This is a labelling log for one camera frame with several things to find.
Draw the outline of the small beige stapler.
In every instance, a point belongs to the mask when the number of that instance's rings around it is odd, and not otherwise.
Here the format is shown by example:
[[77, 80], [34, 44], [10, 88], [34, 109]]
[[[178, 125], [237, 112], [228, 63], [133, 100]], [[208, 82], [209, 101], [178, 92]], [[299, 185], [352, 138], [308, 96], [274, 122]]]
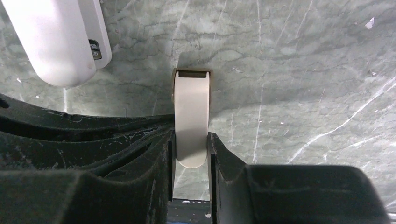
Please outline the small beige stapler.
[[211, 73], [184, 68], [172, 73], [176, 158], [185, 168], [198, 168], [207, 158]]

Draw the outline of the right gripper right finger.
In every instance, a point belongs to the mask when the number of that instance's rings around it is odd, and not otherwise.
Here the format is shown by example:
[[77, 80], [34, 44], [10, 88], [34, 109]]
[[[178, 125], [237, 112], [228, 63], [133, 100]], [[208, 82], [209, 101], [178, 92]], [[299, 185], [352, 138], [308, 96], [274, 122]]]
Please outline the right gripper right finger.
[[253, 165], [207, 136], [214, 224], [389, 224], [374, 186], [358, 168]]

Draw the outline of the long white stapler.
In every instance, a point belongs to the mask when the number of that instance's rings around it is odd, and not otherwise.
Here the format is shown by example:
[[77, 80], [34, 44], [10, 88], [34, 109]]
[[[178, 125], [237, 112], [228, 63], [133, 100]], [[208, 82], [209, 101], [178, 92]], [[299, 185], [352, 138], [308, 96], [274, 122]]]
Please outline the long white stapler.
[[71, 88], [112, 59], [98, 0], [4, 0], [16, 34], [44, 82]]

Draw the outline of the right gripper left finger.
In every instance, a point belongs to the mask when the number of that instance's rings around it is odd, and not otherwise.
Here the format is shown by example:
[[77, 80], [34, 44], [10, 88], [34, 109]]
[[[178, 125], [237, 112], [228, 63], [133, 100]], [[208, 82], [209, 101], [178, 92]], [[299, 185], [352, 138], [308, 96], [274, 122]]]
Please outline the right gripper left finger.
[[3, 224], [164, 224], [172, 197], [174, 132], [104, 177], [88, 171], [2, 171]]

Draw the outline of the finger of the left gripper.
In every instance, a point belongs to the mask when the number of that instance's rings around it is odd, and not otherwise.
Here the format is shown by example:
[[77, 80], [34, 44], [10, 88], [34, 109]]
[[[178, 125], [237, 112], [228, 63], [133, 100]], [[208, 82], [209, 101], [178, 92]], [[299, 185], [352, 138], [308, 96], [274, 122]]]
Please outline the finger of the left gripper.
[[0, 169], [110, 173], [142, 155], [172, 128], [172, 115], [85, 116], [1, 95]]

